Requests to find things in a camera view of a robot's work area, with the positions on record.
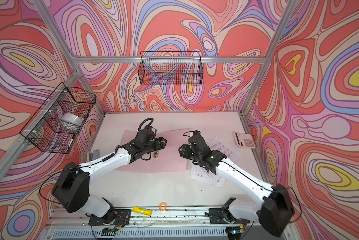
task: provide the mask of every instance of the orange tape roll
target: orange tape roll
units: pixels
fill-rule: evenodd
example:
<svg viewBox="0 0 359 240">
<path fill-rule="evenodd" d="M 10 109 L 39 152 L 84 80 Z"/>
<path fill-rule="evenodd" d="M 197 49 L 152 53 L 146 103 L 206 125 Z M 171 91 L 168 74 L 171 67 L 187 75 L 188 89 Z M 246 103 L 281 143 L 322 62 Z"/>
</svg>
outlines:
<svg viewBox="0 0 359 240">
<path fill-rule="evenodd" d="M 167 208 L 167 205 L 166 205 L 164 202 L 162 202 L 162 203 L 159 205 L 159 209 L 160 209 L 162 212 L 166 211 L 166 208 Z"/>
</svg>

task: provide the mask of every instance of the yellow tube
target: yellow tube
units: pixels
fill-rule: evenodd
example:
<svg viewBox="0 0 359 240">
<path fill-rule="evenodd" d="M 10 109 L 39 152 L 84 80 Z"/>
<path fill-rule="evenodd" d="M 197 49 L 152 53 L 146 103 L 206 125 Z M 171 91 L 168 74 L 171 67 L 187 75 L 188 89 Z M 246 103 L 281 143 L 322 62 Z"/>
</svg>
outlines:
<svg viewBox="0 0 359 240">
<path fill-rule="evenodd" d="M 133 207 L 132 211 L 136 212 L 136 213 L 139 213 L 139 214 L 148 215 L 149 217 L 151 216 L 151 210 L 143 209 L 141 207 Z"/>
</svg>

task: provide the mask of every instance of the black mounting plate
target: black mounting plate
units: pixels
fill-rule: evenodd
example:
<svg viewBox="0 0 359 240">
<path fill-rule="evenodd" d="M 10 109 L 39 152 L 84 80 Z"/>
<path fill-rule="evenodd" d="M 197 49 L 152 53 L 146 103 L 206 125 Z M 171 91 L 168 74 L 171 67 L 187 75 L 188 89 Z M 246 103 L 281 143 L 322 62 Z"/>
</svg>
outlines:
<svg viewBox="0 0 359 240">
<path fill-rule="evenodd" d="M 209 217 L 211 224 L 226 224 L 227 223 L 223 220 L 222 208 L 218 208 L 218 209 L 211 208 L 211 209 L 209 209 L 209 214 L 216 216 L 216 217 Z M 247 219 L 236 219 L 234 223 L 248 224 L 249 222 L 250 221 Z"/>
<path fill-rule="evenodd" d="M 117 211 L 117 215 L 125 217 L 125 219 L 126 219 L 125 225 L 129 225 L 131 210 L 130 209 L 116 209 L 116 211 Z M 112 225 L 121 225 L 122 219 L 123 219 L 122 217 L 116 217 L 115 222 L 112 223 Z M 104 224 L 102 221 L 100 221 L 99 217 L 93 216 L 89 220 L 89 226 L 104 226 Z"/>
</svg>

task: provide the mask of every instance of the wire mesh basket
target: wire mesh basket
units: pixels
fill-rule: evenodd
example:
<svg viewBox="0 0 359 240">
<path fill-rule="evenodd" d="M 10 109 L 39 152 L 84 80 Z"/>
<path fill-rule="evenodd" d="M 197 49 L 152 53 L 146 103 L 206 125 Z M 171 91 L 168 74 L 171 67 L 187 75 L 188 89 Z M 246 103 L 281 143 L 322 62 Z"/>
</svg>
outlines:
<svg viewBox="0 0 359 240">
<path fill-rule="evenodd" d="M 43 110 L 46 113 L 35 127 L 23 130 L 28 122 L 21 130 L 21 135 L 42 152 L 67 154 L 89 117 L 95 101 L 95 94 L 81 88 L 65 86 L 51 107 Z"/>
<path fill-rule="evenodd" d="M 142 51 L 138 76 L 141 85 L 201 86 L 200 51 Z"/>
</svg>

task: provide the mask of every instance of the pink mat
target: pink mat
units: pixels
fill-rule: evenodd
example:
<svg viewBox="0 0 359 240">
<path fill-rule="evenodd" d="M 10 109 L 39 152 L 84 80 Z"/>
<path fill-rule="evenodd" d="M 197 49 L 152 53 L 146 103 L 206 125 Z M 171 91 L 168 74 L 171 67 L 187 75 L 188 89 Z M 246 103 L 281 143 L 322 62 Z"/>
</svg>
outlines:
<svg viewBox="0 0 359 240">
<path fill-rule="evenodd" d="M 148 161 L 138 159 L 131 164 L 117 168 L 120 171 L 129 172 L 185 172 L 186 171 L 186 159 L 179 156 L 178 148 L 184 143 L 188 143 L 188 137 L 182 136 L 184 132 L 189 129 L 179 129 L 167 132 L 157 133 L 156 137 L 163 137 L 167 140 L 165 149 L 158 152 L 158 157 L 153 157 L 154 153 L 151 153 L 151 159 Z M 137 131 L 124 131 L 120 145 L 124 145 L 135 138 Z M 143 158 L 148 159 L 149 155 L 145 154 Z"/>
</svg>

